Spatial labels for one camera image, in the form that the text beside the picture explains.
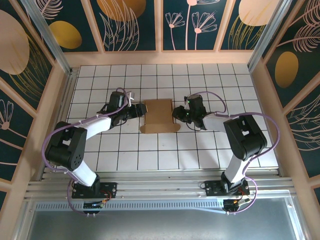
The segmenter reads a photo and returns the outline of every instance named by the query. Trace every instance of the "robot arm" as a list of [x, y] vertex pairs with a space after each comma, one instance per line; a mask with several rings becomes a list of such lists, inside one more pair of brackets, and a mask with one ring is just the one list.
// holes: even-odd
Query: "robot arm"
[[176, 107], [172, 116], [185, 123], [194, 123], [202, 130], [226, 133], [233, 156], [221, 175], [221, 189], [232, 194], [243, 186], [248, 160], [267, 146], [267, 140], [252, 115], [237, 118], [217, 116], [206, 112], [201, 95], [192, 94], [184, 98], [185, 106]]

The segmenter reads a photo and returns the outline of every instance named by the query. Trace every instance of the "white tile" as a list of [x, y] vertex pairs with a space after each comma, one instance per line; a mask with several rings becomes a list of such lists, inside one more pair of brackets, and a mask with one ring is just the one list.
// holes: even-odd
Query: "white tile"
[[233, 64], [235, 74], [249, 74], [248, 66], [246, 63]]
[[139, 118], [129, 119], [125, 124], [121, 125], [122, 134], [139, 133]]
[[208, 87], [222, 87], [220, 75], [205, 75], [205, 84]]
[[202, 64], [203, 65], [203, 71], [204, 74], [209, 75], [209, 74], [219, 74], [218, 70], [218, 65], [216, 63], [206, 63]]
[[171, 64], [158, 64], [156, 66], [156, 74], [158, 76], [172, 75], [172, 65]]
[[188, 64], [188, 73], [189, 75], [203, 75], [204, 70], [202, 64]]
[[187, 64], [173, 64], [173, 75], [188, 75]]
[[178, 151], [179, 169], [199, 169], [197, 150]]
[[233, 154], [231, 149], [218, 149], [220, 168], [226, 169], [229, 166]]
[[173, 76], [173, 87], [174, 88], [189, 88], [189, 77], [188, 75]]
[[174, 88], [174, 100], [183, 102], [190, 95], [190, 88]]
[[191, 94], [205, 92], [205, 93], [201, 93], [200, 95], [202, 96], [203, 101], [208, 101], [208, 94], [206, 93], [207, 89], [205, 87], [191, 87], [190, 91], [191, 91]]
[[90, 137], [85, 142], [84, 151], [85, 152], [99, 152], [100, 139], [101, 139], [101, 134], [96, 134], [96, 135]]
[[126, 76], [140, 76], [141, 65], [127, 65], [125, 70]]
[[276, 159], [275, 152], [272, 150], [259, 157], [259, 162], [261, 167], [278, 167], [278, 162]]
[[141, 89], [140, 100], [143, 102], [147, 99], [157, 99], [157, 89], [156, 88], [144, 88]]
[[190, 75], [189, 76], [190, 87], [206, 87], [206, 81], [204, 75]]
[[119, 150], [120, 134], [102, 134], [100, 152], [116, 152]]
[[158, 150], [158, 134], [140, 134], [139, 151]]
[[115, 172], [117, 164], [118, 152], [100, 152], [96, 170], [98, 172]]
[[215, 131], [214, 136], [217, 149], [231, 149], [226, 133], [221, 131]]
[[257, 95], [255, 88], [253, 86], [249, 87], [239, 87], [241, 92], [241, 97], [243, 100], [257, 100]]
[[263, 135], [265, 136], [265, 139], [266, 139], [266, 141], [267, 141], [266, 147], [267, 147], [267, 148], [271, 148], [272, 142], [271, 142], [271, 139], [270, 139], [270, 136], [269, 136], [268, 131], [262, 131], [262, 133], [263, 133]]
[[137, 151], [120, 151], [118, 160], [118, 171], [130, 171], [138, 169]]
[[178, 132], [177, 137], [179, 150], [197, 149], [196, 136], [194, 132]]
[[95, 74], [96, 66], [81, 66], [79, 77], [93, 77]]
[[96, 66], [95, 67], [95, 77], [109, 77], [110, 75], [110, 65], [107, 66]]
[[85, 152], [83, 160], [92, 171], [97, 170], [98, 152]]
[[213, 132], [196, 132], [196, 145], [198, 149], [216, 149], [215, 135]]
[[174, 99], [173, 88], [158, 88], [157, 94], [158, 99]]
[[140, 151], [138, 156], [138, 170], [158, 170], [158, 152]]
[[87, 110], [88, 110], [88, 103], [77, 103], [72, 104], [69, 118], [86, 118], [87, 117]]
[[159, 170], [179, 169], [178, 151], [159, 151]]
[[236, 80], [238, 81], [239, 87], [251, 87], [254, 85], [249, 74], [236, 74], [235, 76]]
[[157, 88], [157, 76], [142, 76], [141, 88], [142, 89]]
[[[206, 89], [208, 92], [212, 92], [214, 94], [217, 94], [223, 100], [225, 99], [224, 90], [222, 87], [207, 87]], [[220, 101], [220, 99], [218, 97], [216, 97], [215, 95], [213, 95], [211, 93], [208, 93], [208, 98], [209, 98], [209, 101]]]
[[107, 89], [92, 90], [89, 103], [105, 103], [107, 98], [107, 92]]
[[267, 125], [266, 125], [265, 119], [262, 116], [255, 116], [254, 115], [253, 118], [261, 130], [267, 130]]
[[134, 99], [131, 100], [132, 103], [140, 103], [140, 89], [139, 88], [125, 88], [127, 93], [132, 92], [131, 95]]
[[242, 101], [226, 101], [226, 106], [230, 115], [241, 114], [245, 112], [244, 104]]
[[119, 151], [138, 151], [138, 133], [120, 135]]
[[174, 86], [172, 76], [157, 76], [157, 81], [158, 88], [173, 88]]
[[159, 150], [177, 150], [177, 134], [176, 133], [159, 133], [158, 134]]
[[104, 106], [104, 103], [89, 103], [88, 112], [86, 113], [86, 117], [91, 118], [91, 117], [97, 115], [97, 112], [99, 112], [103, 106]]
[[124, 88], [125, 77], [124, 76], [111, 76], [109, 78], [109, 89]]
[[241, 100], [241, 95], [238, 87], [223, 88], [225, 100]]
[[198, 150], [200, 169], [218, 169], [217, 150]]
[[124, 88], [125, 89], [139, 89], [141, 86], [140, 76], [126, 76]]
[[257, 100], [244, 100], [243, 104], [246, 112], [262, 113], [259, 102]]
[[235, 74], [234, 68], [231, 63], [219, 63], [219, 74]]
[[93, 77], [78, 77], [75, 89], [83, 90], [83, 89], [91, 89]]
[[75, 90], [72, 103], [85, 104], [89, 102], [91, 90]]
[[157, 65], [155, 65], [155, 64], [142, 65], [141, 75], [142, 76], [156, 76], [157, 75]]
[[225, 110], [225, 107], [221, 101], [209, 101], [210, 112], [219, 111], [220, 113]]
[[125, 76], [126, 75], [126, 65], [112, 65], [110, 76]]
[[223, 87], [238, 87], [236, 75], [226, 74], [221, 75], [220, 77]]
[[[180, 125], [180, 129], [179, 129], [178, 133], [192, 132], [192, 134], [195, 134], [194, 130], [189, 129], [185, 122], [182, 122], [182, 121], [176, 119], [175, 123]], [[194, 129], [195, 125], [192, 123], [192, 124], [189, 124], [189, 127]]]
[[108, 89], [108, 85], [109, 85], [108, 76], [94, 77], [92, 89]]

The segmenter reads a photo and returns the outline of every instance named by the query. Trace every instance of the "yellow circle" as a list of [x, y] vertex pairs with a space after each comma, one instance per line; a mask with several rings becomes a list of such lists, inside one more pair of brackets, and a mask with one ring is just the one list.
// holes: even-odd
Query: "yellow circle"
[[66, 21], [55, 21], [50, 24], [57, 43], [66, 49], [76, 49], [82, 43], [80, 32]]
[[266, 25], [274, 13], [279, 0], [241, 0], [239, 17], [249, 26]]
[[140, 17], [146, 9], [146, 0], [97, 0], [97, 3], [105, 15], [120, 22], [132, 20], [126, 13], [125, 6], [129, 14], [132, 9], [136, 18]]
[[281, 88], [289, 87], [296, 78], [299, 68], [297, 56], [285, 51], [280, 55], [275, 65], [275, 82]]
[[28, 35], [10, 14], [0, 10], [0, 69], [18, 75], [28, 65], [30, 47]]

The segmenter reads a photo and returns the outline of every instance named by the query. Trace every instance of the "leaf illustration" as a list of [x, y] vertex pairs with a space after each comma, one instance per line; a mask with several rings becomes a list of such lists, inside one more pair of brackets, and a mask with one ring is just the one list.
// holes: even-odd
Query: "leaf illustration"
[[44, 19], [53, 20], [62, 6], [62, 0], [35, 0]]
[[320, 24], [320, 0], [309, 0], [304, 10], [303, 20], [308, 26]]
[[106, 0], [101, 1], [107, 17], [100, 13], [104, 24], [103, 44], [106, 51], [135, 51], [139, 44], [139, 25], [137, 17], [124, 1], [123, 10], [118, 2], [111, 0], [112, 7]]
[[320, 25], [303, 26], [295, 34], [292, 41], [297, 52], [312, 52], [320, 44]]

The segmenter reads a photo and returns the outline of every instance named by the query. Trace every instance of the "silver metal surface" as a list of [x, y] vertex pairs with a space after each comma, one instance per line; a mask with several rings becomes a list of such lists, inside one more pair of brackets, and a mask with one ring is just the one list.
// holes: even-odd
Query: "silver metal surface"
[[71, 211], [36, 211], [29, 240], [293, 240], [283, 198], [258, 199], [237, 215], [193, 209], [106, 211], [96, 218]]
[[290, 8], [292, 0], [281, 0], [279, 1], [276, 9], [269, 20], [269, 23], [265, 26], [261, 37], [259, 38], [254, 51], [251, 55], [251, 58], [248, 62], [248, 69], [249, 72], [252, 73], [255, 69], [257, 63], [259, 62], [262, 54], [264, 53], [265, 49], [267, 48], [269, 42], [271, 41], [272, 37], [274, 36], [275, 32], [277, 31], [278, 27], [280, 26], [282, 19], [286, 15], [286, 12]]
[[53, 33], [51, 32], [46, 20], [42, 17], [42, 14], [34, 0], [21, 0], [26, 12], [29, 14], [33, 23], [37, 27], [41, 36], [45, 40], [46, 44], [50, 48], [52, 54], [55, 56], [58, 63], [61, 65], [65, 73], [70, 74], [70, 66], [62, 52], [60, 46], [58, 45]]

